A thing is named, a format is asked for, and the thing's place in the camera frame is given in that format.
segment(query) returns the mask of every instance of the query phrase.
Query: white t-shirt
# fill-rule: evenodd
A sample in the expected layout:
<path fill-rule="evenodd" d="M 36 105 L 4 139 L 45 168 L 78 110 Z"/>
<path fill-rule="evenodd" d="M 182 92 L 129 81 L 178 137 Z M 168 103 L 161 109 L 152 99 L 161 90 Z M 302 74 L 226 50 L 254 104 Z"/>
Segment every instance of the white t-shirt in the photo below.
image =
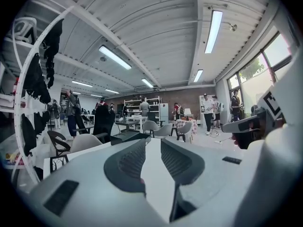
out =
<path fill-rule="evenodd" d="M 205 114 L 212 114 L 213 112 L 213 105 L 214 105 L 214 101 L 212 99 L 208 99 L 203 101 L 203 106 L 204 106 L 204 113 Z"/>

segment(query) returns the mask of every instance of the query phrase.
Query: window pane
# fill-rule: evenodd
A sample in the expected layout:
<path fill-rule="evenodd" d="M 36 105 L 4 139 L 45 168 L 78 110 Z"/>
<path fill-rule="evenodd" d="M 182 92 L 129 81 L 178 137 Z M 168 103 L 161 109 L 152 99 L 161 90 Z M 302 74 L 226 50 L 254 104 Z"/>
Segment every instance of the window pane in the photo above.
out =
<path fill-rule="evenodd" d="M 285 59 L 287 56 L 290 55 L 288 47 L 289 46 L 282 35 L 279 35 L 270 44 L 270 46 L 264 51 L 268 58 L 270 66 L 275 66 L 281 60 Z"/>
<path fill-rule="evenodd" d="M 237 75 L 233 75 L 230 79 L 228 79 L 228 81 L 230 83 L 230 89 L 233 89 L 239 85 Z"/>
<path fill-rule="evenodd" d="M 252 63 L 239 72 L 241 82 L 245 82 L 246 80 L 264 72 L 266 69 L 266 61 L 264 56 L 261 54 L 254 59 Z"/>
<path fill-rule="evenodd" d="M 287 64 L 281 69 L 275 71 L 276 78 L 280 80 L 284 76 L 284 74 L 288 71 L 289 68 L 290 68 L 290 64 Z"/>
<path fill-rule="evenodd" d="M 268 69 L 242 83 L 246 114 L 251 113 L 251 107 L 257 104 L 258 100 L 271 85 L 273 85 L 273 82 Z"/>

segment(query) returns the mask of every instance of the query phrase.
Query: tree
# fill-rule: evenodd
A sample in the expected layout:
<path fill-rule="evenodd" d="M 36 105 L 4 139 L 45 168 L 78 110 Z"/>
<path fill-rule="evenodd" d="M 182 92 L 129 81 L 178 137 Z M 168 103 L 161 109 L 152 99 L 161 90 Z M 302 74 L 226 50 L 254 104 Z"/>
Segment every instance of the tree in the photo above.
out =
<path fill-rule="evenodd" d="M 261 72 L 264 69 L 264 65 L 259 63 L 259 58 L 255 59 L 249 66 L 239 72 L 240 77 L 243 79 L 250 79 L 256 73 Z"/>

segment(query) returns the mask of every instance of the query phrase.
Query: rectangular light fixture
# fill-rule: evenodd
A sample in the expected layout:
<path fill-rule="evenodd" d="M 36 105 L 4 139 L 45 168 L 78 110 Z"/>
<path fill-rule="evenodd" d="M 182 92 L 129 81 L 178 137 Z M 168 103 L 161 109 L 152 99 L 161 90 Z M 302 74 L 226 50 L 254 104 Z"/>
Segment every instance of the rectangular light fixture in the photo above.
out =
<path fill-rule="evenodd" d="M 148 80 L 146 80 L 145 78 L 142 79 L 142 82 L 144 82 L 146 85 L 148 85 L 150 88 L 153 88 L 153 85 L 149 83 Z"/>
<path fill-rule="evenodd" d="M 85 83 L 82 83 L 82 82 L 78 82 L 78 81 L 71 81 L 71 82 L 79 84 L 79 85 L 87 86 L 87 87 L 93 87 L 92 85 L 88 85 L 88 84 L 85 84 Z"/>
<path fill-rule="evenodd" d="M 104 45 L 99 48 L 99 51 L 102 52 L 104 55 L 108 56 L 115 62 L 117 62 L 119 65 L 123 66 L 125 69 L 129 70 L 132 67 L 127 64 L 123 59 L 121 59 L 119 56 L 111 52 L 109 49 L 107 49 Z"/>
<path fill-rule="evenodd" d="M 219 28 L 222 20 L 223 12 L 221 11 L 212 11 L 212 20 L 210 24 L 209 35 L 207 39 L 205 54 L 211 53 L 214 47 L 214 43 L 216 42 Z"/>
<path fill-rule="evenodd" d="M 203 70 L 198 70 L 194 82 L 198 82 L 200 76 L 202 75 Z"/>
<path fill-rule="evenodd" d="M 112 91 L 112 90 L 109 90 L 109 89 L 105 89 L 107 92 L 111 92 L 111 93 L 117 93 L 119 94 L 118 92 L 115 92 L 115 91 Z"/>

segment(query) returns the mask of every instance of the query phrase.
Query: tablecloth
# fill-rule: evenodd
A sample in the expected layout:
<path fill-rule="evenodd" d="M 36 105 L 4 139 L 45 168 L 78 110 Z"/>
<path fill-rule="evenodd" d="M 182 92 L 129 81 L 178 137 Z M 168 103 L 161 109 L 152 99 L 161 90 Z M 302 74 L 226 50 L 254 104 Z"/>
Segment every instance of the tablecloth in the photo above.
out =
<path fill-rule="evenodd" d="M 197 121 L 195 119 L 193 120 L 190 120 L 190 121 L 186 121 L 186 120 L 181 120 L 181 119 L 178 119 L 177 120 L 177 128 L 179 127 L 182 127 L 184 124 L 186 124 L 187 122 L 193 122 L 194 125 L 193 125 L 193 128 L 191 129 L 191 133 L 192 134 L 197 134 Z"/>

